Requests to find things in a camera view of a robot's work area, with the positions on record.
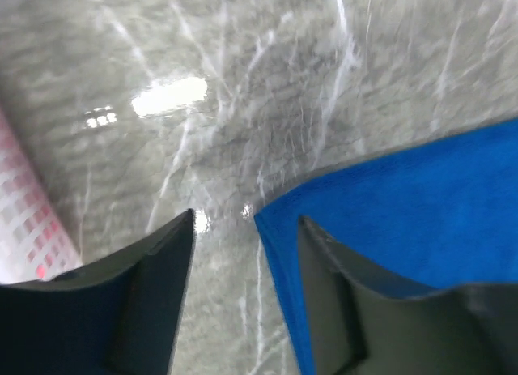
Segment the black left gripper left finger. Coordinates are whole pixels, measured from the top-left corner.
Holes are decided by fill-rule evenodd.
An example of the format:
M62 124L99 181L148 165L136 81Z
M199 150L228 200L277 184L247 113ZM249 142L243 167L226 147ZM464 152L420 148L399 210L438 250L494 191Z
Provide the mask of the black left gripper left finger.
M187 210L96 262L49 281L2 286L2 373L167 373L194 224Z

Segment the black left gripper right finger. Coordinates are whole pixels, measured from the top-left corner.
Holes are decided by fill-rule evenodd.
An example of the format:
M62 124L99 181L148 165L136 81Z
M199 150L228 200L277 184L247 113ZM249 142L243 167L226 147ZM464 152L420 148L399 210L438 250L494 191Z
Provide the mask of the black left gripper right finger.
M319 374L514 374L517 286L435 289L384 269L308 217L298 253Z

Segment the blue towel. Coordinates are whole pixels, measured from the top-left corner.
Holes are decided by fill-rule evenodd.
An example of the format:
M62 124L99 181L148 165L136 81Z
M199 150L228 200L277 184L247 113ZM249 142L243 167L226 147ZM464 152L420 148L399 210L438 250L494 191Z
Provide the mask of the blue towel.
M299 265L301 217L384 269L431 288L517 286L517 122L325 174L256 213L299 370L319 374Z

